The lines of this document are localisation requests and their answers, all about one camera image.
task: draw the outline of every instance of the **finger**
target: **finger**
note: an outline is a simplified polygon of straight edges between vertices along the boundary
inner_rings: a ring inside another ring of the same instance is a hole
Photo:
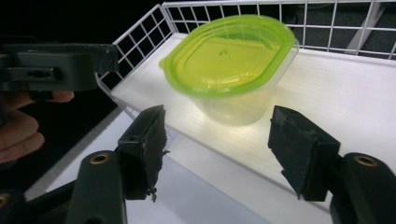
[[[38,122],[19,110],[8,113],[8,124],[0,128],[0,151],[35,134]]]
[[[0,151],[0,163],[15,161],[27,154],[40,149],[44,144],[44,136],[41,133],[34,133],[18,144]]]
[[[0,100],[7,112],[34,103],[30,98],[29,91],[5,91],[2,93],[0,94]],[[71,101],[74,96],[73,91],[53,91],[52,100],[49,100],[49,102],[66,103]]]
[[[74,98],[73,91],[53,91],[52,92],[52,102],[56,103],[66,103]]]
[[[34,103],[30,99],[28,91],[4,91],[0,94],[0,99],[6,111],[16,110]]]

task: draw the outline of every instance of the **white wire rack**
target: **white wire rack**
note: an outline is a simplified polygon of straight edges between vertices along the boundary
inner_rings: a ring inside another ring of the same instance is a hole
[[[202,24],[241,14],[279,19],[293,30],[302,49],[396,60],[395,9],[396,2],[388,0],[165,2],[113,43],[120,53],[120,71],[97,80],[109,94],[171,35],[189,34]]]
[[[262,149],[270,112],[250,127],[222,127],[174,92],[158,65],[175,40],[200,25],[232,15],[271,16],[289,26],[301,48],[273,103],[304,110],[330,128],[346,151],[372,153],[375,148],[376,154],[386,155],[385,163],[393,164],[395,11],[396,1],[378,0],[165,2],[114,42],[120,71],[97,75],[97,81],[132,118],[151,105],[164,104],[170,131],[184,133],[286,186],[274,156]]]

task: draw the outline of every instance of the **white tray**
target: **white tray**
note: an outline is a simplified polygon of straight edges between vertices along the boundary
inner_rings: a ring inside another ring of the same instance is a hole
[[[169,127],[284,186],[289,184],[267,146],[274,105],[295,109],[314,121],[342,143],[340,155],[366,153],[396,170],[396,62],[301,49],[263,117],[234,127],[208,118],[167,83],[159,61],[184,36],[172,35],[112,96],[140,111],[164,105]]]

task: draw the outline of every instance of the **clear plastic container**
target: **clear plastic container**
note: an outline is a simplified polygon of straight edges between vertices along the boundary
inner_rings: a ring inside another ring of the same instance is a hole
[[[204,24],[160,62],[168,82],[220,122],[259,119],[298,51],[293,32],[264,16],[231,16]]]

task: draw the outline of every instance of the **green lid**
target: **green lid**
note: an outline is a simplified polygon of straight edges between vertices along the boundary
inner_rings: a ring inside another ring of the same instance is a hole
[[[160,66],[169,83],[189,96],[234,96],[267,83],[294,43],[293,32],[278,20],[231,16],[193,30]]]

